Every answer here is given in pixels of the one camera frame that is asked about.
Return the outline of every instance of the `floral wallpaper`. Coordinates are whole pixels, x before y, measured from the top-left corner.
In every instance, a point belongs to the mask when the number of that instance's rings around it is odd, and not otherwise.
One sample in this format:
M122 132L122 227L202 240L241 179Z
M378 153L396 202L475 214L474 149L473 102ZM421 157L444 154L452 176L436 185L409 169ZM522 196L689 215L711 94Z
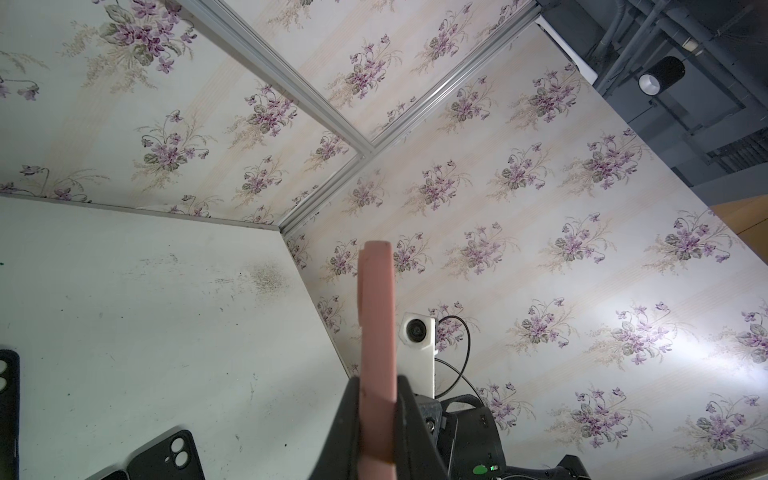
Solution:
M372 140L532 2L230 0L228 4ZM565 89L575 88L573 81L560 82ZM468 89L451 113L450 128L468 118L487 117L490 89L491 85L480 84ZM561 104L571 101L571 91L560 95Z
M2 193L274 224L355 155L173 0L47 8L2 7Z
M473 35L450 10L422 70ZM675 478L768 447L768 266L535 25L286 236L351 375L367 240L394 247L398 318L466 320L510 464ZM466 339L440 324L439 357L461 365ZM455 374L436 370L441 390Z

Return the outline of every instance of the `black cable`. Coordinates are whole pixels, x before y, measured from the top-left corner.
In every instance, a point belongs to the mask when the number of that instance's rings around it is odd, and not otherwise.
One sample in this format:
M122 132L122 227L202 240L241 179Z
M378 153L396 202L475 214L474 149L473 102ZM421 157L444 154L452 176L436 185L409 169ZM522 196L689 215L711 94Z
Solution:
M443 359L435 359L435 361L436 361L436 362L440 362L440 363L442 363L443 365L447 366L448 368L450 368L450 369L451 369L451 370L453 370L454 372L458 373L458 369L456 369L456 367L454 367L454 366L453 366L453 365L451 365L450 363L446 362L445 360L443 360ZM472 382L470 382L469 380L467 380L467 377L463 376L462 374L460 374L460 373L459 373L459 375L460 375L460 377L461 377L461 378L463 378L463 379L464 379L464 381L465 381L465 382L467 382L467 385L469 385L469 388L471 388L471 389L472 389L472 391L475 393L475 396L476 396L476 397L477 397L477 398L478 398L478 399L479 399L479 400L482 402L482 397L481 397L481 396L480 396L480 394L478 393L478 391L477 391L477 389L475 388L475 386L474 386L474 385L472 385Z
M456 384L458 383L458 381L462 379L462 376L464 375L464 370L467 368L467 363L469 362L469 347L472 346L472 338L470 337L469 327L467 326L467 322L465 322L463 320L463 318L461 318L460 316L446 315L446 316L442 317L440 319L440 321L437 322L437 324L440 325L441 323L445 322L448 319L457 319L459 322L462 323L462 325L464 326L464 329L467 331L467 355L466 355L466 357L464 357L464 365L462 365L461 372L458 372L458 376L456 377L456 380L443 393L435 395L436 399L439 399L440 397L445 396L446 393L448 393L451 390L453 390L453 387L455 387Z

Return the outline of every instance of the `camera lens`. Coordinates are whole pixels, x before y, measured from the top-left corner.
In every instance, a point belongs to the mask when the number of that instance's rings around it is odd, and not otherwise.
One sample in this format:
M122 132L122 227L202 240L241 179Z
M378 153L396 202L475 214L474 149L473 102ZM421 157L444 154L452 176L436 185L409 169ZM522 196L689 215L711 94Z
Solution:
M406 327L408 338L414 343L419 343L427 337L427 326L419 319L413 319L408 322Z

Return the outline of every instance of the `pink object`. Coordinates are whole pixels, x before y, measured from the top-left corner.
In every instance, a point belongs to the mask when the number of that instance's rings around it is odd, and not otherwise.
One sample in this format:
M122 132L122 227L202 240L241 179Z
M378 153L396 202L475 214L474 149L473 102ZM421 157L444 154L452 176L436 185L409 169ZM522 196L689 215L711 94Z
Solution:
M395 480L395 267L390 242L366 242L357 267L360 366L360 480Z

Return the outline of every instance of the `dirt stain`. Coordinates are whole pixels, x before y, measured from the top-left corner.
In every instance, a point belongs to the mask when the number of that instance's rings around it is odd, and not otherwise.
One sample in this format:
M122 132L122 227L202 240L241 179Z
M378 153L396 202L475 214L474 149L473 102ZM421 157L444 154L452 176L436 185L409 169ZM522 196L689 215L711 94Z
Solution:
M251 268L250 277L257 293L267 295L273 295L283 290L287 281L280 266L274 262L267 262L264 265Z

